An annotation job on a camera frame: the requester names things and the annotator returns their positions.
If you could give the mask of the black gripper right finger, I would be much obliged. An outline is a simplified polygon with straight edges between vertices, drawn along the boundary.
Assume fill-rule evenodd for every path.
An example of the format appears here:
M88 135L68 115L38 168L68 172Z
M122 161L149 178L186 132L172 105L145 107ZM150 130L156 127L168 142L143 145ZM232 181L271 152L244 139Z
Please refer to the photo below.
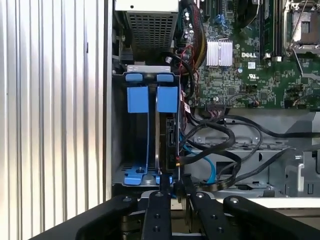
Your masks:
M190 175L181 178L186 207L197 216L207 240L318 240L320 231L240 196L228 196L223 202L197 191Z

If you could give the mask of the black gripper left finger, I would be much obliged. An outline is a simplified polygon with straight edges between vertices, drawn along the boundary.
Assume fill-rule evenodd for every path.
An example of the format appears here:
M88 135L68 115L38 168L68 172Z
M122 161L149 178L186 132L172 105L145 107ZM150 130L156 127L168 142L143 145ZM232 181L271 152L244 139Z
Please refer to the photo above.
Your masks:
M119 195L86 211L76 240L170 240L171 187L169 176L160 176L159 190L140 199Z

